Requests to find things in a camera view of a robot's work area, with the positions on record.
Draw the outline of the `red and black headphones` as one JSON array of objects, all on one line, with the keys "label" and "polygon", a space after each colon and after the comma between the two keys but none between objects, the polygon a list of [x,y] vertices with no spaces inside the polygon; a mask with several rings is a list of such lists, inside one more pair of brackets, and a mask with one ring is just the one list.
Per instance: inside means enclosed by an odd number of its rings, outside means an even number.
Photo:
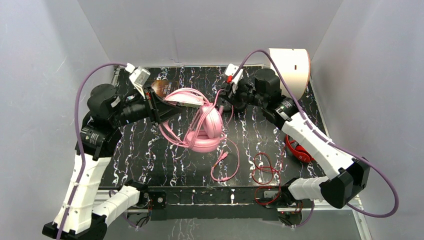
[{"label": "red and black headphones", "polygon": [[315,161],[311,154],[309,154],[304,147],[302,147],[296,140],[288,134],[285,136],[285,144],[292,155],[302,163],[310,163]]}]

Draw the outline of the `black on-ear headphones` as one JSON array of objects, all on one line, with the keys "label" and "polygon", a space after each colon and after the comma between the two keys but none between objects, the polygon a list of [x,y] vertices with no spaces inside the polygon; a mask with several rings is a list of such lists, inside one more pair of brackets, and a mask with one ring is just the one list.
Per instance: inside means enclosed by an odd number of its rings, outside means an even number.
[{"label": "black on-ear headphones", "polygon": [[232,105],[228,102],[225,102],[217,107],[217,110],[220,114],[228,114],[232,112]]}]

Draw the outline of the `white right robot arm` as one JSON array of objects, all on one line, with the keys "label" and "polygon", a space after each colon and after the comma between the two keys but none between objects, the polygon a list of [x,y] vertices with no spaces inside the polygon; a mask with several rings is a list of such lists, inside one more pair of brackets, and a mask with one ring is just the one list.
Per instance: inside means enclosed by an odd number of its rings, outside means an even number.
[{"label": "white right robot arm", "polygon": [[224,72],[227,86],[219,94],[236,108],[253,105],[286,136],[292,138],[321,166],[324,177],[297,178],[287,182],[282,202],[295,207],[301,200],[325,200],[332,207],[346,206],[367,185],[368,162],[337,148],[335,143],[301,112],[299,103],[285,96],[283,83],[276,72],[262,68],[255,72],[253,83],[243,79],[242,70],[231,66]]}]

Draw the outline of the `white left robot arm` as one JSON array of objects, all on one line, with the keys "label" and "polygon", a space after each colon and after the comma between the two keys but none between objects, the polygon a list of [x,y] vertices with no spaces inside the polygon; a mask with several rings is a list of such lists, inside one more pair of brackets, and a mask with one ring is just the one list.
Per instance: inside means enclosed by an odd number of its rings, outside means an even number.
[{"label": "white left robot arm", "polygon": [[100,205],[95,205],[95,198],[122,138],[120,128],[144,119],[159,125],[182,111],[179,105],[164,101],[150,86],[125,100],[108,83],[91,91],[87,106],[89,111],[77,129],[74,169],[65,199],[55,219],[42,229],[43,235],[56,240],[102,240],[110,224],[128,208],[147,206],[148,187],[134,180],[128,180]]}]

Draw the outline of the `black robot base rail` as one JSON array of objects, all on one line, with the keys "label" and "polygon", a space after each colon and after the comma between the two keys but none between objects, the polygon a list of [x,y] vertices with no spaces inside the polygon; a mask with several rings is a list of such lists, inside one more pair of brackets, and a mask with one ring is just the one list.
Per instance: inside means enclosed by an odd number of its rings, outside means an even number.
[{"label": "black robot base rail", "polygon": [[141,208],[131,214],[152,210],[154,221],[176,219],[262,219],[277,221],[284,217],[292,224],[310,209],[310,200],[291,200],[283,193],[277,200],[276,189],[255,187],[149,187],[141,193]]}]

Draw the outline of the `pink over-ear headphones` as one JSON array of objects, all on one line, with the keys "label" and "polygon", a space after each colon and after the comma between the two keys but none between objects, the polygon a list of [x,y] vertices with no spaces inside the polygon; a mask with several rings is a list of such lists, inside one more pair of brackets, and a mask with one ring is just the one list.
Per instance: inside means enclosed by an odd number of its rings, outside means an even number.
[{"label": "pink over-ear headphones", "polygon": [[223,120],[216,109],[216,101],[209,101],[199,90],[189,87],[171,92],[164,100],[176,107],[197,108],[184,139],[180,139],[171,130],[167,121],[158,126],[168,142],[197,153],[209,153],[218,147],[223,132]]}]

